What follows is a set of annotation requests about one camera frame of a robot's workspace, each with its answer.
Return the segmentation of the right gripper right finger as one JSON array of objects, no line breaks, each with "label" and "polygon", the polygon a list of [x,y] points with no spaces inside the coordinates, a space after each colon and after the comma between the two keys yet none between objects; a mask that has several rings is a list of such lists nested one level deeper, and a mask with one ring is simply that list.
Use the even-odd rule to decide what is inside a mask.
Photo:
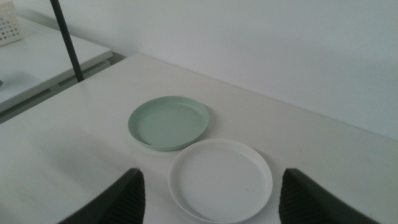
[{"label": "right gripper right finger", "polygon": [[296,168],[286,169],[282,176],[279,218],[282,224],[379,224]]}]

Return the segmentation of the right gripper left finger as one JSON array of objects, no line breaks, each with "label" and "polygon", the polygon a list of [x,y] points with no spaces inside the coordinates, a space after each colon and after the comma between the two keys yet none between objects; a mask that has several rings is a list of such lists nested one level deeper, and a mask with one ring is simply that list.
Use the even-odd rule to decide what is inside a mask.
[{"label": "right gripper left finger", "polygon": [[115,183],[61,224],[142,224],[146,209],[144,175],[129,169]]}]

